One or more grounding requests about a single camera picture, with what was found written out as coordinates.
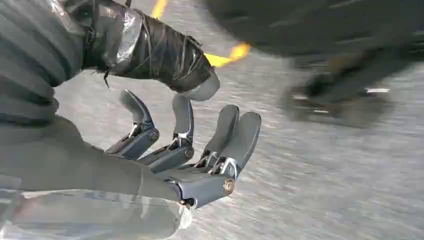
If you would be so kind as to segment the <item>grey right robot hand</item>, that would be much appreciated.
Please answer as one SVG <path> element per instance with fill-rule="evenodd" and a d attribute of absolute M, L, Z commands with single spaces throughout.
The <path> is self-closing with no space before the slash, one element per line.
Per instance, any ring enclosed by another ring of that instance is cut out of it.
<path fill-rule="evenodd" d="M 256 147 L 261 116 L 228 104 L 200 160 L 191 101 L 220 81 L 201 45 L 130 1 L 0 3 L 0 237 L 3 240 L 165 240 L 197 209 L 232 193 Z M 57 114 L 55 88 L 83 70 L 156 80 L 175 92 L 172 142 L 158 139 L 131 91 L 132 128 L 103 150 Z"/>

